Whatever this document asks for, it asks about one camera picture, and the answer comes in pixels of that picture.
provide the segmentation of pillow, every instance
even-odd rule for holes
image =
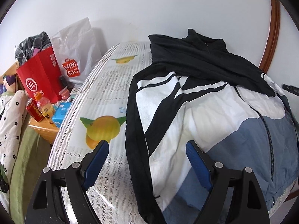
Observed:
[[[5,76],[3,78],[3,93],[8,91],[15,93],[18,90],[18,84],[16,81],[16,76]]]

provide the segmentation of green blanket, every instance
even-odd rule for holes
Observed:
[[[10,215],[16,224],[23,224],[35,184],[51,151],[50,144],[31,127],[28,114],[21,131],[21,143],[10,183]]]

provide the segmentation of gray plaid cloth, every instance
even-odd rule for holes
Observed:
[[[42,50],[50,46],[50,38],[47,33],[43,31],[39,35],[28,37],[19,44],[19,47],[15,51],[16,59],[20,65],[23,65],[26,60],[29,60],[32,57],[35,48]]]

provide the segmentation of metal screw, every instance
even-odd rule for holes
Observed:
[[[251,169],[250,167],[245,167],[245,171],[246,171],[247,173],[251,173],[251,172],[252,172],[252,169]]]
[[[43,170],[42,170],[44,173],[47,173],[50,171],[50,168],[49,167],[45,167]]]
[[[215,166],[218,167],[218,168],[222,168],[223,164],[218,161],[218,162],[215,162]]]
[[[80,166],[80,163],[78,163],[78,162],[74,162],[72,164],[72,168],[78,168],[79,166]]]

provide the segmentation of orange bottle cap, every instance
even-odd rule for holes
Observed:
[[[42,98],[42,94],[40,92],[37,92],[34,97],[38,101],[38,100],[40,100]]]

